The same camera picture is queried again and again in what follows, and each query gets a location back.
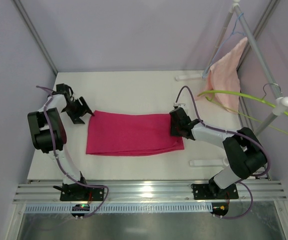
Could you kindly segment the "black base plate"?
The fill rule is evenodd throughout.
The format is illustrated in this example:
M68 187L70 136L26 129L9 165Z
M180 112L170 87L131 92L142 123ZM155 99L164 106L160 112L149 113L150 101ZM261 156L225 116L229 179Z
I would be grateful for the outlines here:
M61 187L53 186L61 192L60 201L102 201L104 199L103 187L85 187L77 183L63 184Z
M191 184L193 197L195 200L227 200L239 199L237 187L231 184L225 189L220 189L218 186L211 186L208 183Z

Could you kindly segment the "green plastic hanger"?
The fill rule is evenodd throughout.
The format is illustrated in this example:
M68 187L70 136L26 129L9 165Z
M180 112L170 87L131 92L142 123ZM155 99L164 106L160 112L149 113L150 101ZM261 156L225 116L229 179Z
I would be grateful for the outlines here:
M259 106L259 104L262 105L266 105L266 107L264 107L264 110L268 110L270 108L271 113L274 116L280 116L280 115L284 115L288 118L288 112L286 111L288 109L288 107L285 106L281 106L281 101L282 100L286 100L286 97L280 97L278 98L275 103L270 103L268 101L266 101L264 98L258 98L249 94L244 94L244 93L240 93L240 92L236 92L236 91L227 91L227 90L206 90L201 92L200 94L197 95L197 97L202 97L205 98L206 100L208 100L211 103L214 103L224 109L226 109L229 112L235 113L235 114L239 114L241 116L244 116L245 118L248 118L252 121L258 122L258 123L263 123L263 121L260 121L256 118L254 118L253 116L250 116L248 114L243 114L242 112L238 111L238 107L237 106L233 106L232 104L228 103L226 100L245 100L248 99L250 101L253 102L257 102L255 105L256 107ZM273 128L274 130L281 132L283 134L288 135L288 132L276 128L274 127L272 124L268 125L270 128Z

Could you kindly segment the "aluminium front rail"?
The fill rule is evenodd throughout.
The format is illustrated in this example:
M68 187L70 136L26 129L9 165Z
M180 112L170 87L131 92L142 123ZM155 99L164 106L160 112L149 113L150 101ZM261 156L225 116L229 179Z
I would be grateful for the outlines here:
M109 203L171 203L194 202L192 184L205 184L205 180L106 180L95 185L109 188ZM286 193L276 180L251 179L243 182L251 191L254 201L285 201ZM33 180L18 185L13 203L58 203L58 180Z

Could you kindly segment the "electronics board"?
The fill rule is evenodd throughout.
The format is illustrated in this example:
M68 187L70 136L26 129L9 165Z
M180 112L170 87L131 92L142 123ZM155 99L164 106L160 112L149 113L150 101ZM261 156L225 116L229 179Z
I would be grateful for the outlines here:
M90 205L86 203L76 204L71 209L71 215L76 219L83 219L85 215L90 213Z
M229 210L229 204L226 202L214 202L211 204L211 214L213 217L223 218Z

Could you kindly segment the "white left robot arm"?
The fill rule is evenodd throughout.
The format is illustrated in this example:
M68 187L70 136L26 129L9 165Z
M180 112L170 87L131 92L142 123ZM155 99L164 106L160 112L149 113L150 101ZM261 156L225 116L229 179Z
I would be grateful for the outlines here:
M74 97L72 88L64 83L52 90L39 86L48 93L47 101L39 110L28 113L28 123L35 149L41 150L52 159L63 174L61 186L54 186L61 192L61 201L83 201L91 191L86 180L75 166L66 149L67 134L60 117L66 113L73 124L84 125L84 115L93 116L85 99Z

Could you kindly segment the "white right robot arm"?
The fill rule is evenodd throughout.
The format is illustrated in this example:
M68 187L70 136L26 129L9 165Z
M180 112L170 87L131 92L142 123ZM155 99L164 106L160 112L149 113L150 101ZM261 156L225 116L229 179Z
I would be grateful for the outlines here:
M195 200L238 199L236 183L247 179L267 164L262 146L251 129L244 127L236 132L217 131L201 120L191 120L179 106L169 114L172 136L203 141L224 149L226 153L228 166L208 183L191 185Z

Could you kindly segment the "light pink towel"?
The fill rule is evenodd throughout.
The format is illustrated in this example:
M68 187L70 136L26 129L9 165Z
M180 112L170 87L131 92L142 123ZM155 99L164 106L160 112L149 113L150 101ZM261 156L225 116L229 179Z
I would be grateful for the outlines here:
M242 38L237 45L215 62L209 69L204 91L240 92L240 80L237 75L237 66L247 44L247 38ZM205 93L196 96L196 100L208 99L219 103L228 112L236 113L239 109L239 96L227 93Z

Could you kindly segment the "right electronics board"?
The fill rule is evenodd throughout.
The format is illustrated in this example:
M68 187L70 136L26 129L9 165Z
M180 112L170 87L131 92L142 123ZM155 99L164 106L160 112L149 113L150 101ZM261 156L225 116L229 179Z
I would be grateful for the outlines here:
M229 210L229 204L226 202L214 202L211 204L211 214L213 217L223 218Z

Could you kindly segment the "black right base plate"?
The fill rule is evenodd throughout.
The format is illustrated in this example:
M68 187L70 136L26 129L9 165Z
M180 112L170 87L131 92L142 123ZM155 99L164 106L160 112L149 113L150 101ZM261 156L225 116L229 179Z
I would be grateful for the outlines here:
M208 183L191 184L193 197L195 200L227 200L239 199L237 187L231 184L225 189L220 189L218 186L211 186Z

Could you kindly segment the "left electronics board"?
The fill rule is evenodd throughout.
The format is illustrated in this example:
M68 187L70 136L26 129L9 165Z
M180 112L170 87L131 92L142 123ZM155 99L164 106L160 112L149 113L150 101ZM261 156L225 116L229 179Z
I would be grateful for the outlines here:
M85 215L90 213L90 205L86 203L76 204L71 209L71 215L76 219L83 219Z

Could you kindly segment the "pink trousers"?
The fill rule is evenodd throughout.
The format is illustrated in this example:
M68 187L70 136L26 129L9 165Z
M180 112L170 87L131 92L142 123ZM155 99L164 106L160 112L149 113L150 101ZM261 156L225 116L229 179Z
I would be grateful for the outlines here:
M168 113L131 115L97 110L89 119L88 155L141 157L181 150L183 139L171 135Z

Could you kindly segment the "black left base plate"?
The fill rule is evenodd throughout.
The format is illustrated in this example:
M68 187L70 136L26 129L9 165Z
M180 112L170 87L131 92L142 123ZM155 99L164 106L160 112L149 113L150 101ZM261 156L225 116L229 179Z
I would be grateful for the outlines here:
M103 187L85 187L77 183L63 184L61 187L53 186L61 192L60 201L102 201L104 199Z

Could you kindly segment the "white clothes rack frame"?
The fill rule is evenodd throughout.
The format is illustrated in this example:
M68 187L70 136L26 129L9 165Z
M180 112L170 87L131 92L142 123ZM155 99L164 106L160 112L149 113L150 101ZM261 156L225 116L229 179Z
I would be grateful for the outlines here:
M189 46L181 57L185 74L206 67L232 2L186 0L175 10L182 40ZM257 45L283 95L288 97L288 0L242 0L239 4ZM246 49L237 74L243 93L274 101L254 50ZM271 159L270 174L284 179L288 172L288 117L281 115L260 134Z

